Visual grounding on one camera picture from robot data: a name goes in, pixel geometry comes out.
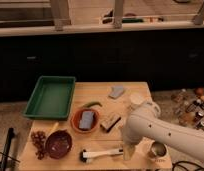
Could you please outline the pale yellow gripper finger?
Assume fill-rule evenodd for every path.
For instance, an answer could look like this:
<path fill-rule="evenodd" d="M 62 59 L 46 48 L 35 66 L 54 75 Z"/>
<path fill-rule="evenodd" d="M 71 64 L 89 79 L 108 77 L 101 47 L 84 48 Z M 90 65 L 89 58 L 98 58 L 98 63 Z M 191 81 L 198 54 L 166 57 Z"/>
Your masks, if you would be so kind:
<path fill-rule="evenodd" d="M 135 146 L 132 144 L 123 145 L 123 157 L 125 160 L 130 160 L 135 152 Z"/>

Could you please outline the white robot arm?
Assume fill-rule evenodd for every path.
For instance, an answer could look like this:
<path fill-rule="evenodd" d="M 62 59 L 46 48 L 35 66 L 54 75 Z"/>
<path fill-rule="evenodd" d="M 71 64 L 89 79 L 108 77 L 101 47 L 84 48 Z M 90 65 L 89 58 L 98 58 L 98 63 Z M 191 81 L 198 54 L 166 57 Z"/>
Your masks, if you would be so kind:
<path fill-rule="evenodd" d="M 153 101 L 138 105 L 122 127 L 123 142 L 138 145 L 147 137 L 204 162 L 204 131 L 165 122 L 160 114 L 160 107 Z"/>

